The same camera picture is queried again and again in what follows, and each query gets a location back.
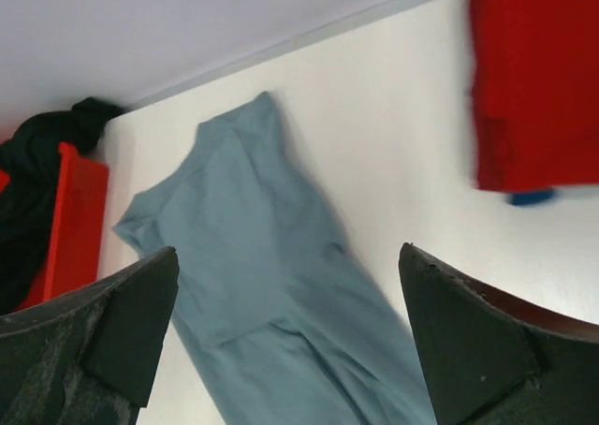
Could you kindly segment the red plastic bin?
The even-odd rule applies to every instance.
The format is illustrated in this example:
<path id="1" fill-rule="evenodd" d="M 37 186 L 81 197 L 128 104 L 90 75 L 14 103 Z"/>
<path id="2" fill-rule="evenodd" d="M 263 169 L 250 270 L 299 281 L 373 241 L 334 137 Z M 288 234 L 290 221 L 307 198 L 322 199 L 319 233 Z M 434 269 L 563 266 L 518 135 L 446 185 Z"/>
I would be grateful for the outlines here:
<path id="1" fill-rule="evenodd" d="M 98 274 L 109 168 L 62 143 L 49 249 L 23 295 L 1 300 L 3 315 L 33 307 L 95 282 Z"/>

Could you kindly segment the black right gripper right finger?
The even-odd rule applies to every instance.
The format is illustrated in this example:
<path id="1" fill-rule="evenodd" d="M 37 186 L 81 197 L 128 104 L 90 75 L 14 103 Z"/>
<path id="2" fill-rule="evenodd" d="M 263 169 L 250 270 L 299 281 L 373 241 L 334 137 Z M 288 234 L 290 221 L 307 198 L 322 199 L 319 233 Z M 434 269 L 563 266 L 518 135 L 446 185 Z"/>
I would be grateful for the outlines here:
<path id="1" fill-rule="evenodd" d="M 402 246 L 403 297 L 440 424 L 598 421 L 598 327 Z"/>

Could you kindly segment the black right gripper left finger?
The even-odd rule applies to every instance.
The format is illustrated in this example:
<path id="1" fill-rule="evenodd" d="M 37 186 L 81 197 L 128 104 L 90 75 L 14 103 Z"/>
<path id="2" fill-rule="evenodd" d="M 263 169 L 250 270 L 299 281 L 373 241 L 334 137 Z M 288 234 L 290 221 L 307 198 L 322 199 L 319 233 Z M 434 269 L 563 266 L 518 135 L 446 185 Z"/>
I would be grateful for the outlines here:
<path id="1" fill-rule="evenodd" d="M 1 318 L 4 424 L 134 424 L 153 389 L 178 292 L 165 247 Z"/>

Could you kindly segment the red t shirt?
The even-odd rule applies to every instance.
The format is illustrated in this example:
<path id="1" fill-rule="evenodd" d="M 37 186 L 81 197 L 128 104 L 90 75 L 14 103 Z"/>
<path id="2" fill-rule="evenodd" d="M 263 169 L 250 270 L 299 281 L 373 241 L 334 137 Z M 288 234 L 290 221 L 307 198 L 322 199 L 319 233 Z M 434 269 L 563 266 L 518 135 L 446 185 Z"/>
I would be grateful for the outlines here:
<path id="1" fill-rule="evenodd" d="M 476 184 L 598 182 L 598 0 L 469 0 Z"/>

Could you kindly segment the blue grey t shirt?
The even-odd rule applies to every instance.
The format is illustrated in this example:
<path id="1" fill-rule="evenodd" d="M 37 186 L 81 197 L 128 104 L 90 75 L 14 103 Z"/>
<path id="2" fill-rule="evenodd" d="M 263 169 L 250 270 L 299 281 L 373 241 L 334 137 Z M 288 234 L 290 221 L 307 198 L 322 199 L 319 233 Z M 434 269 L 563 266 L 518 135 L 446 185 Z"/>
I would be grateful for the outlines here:
<path id="1" fill-rule="evenodd" d="M 268 93 L 201 124 L 115 233 L 177 251 L 172 322 L 228 424 L 432 424 L 411 334 L 318 190 Z"/>

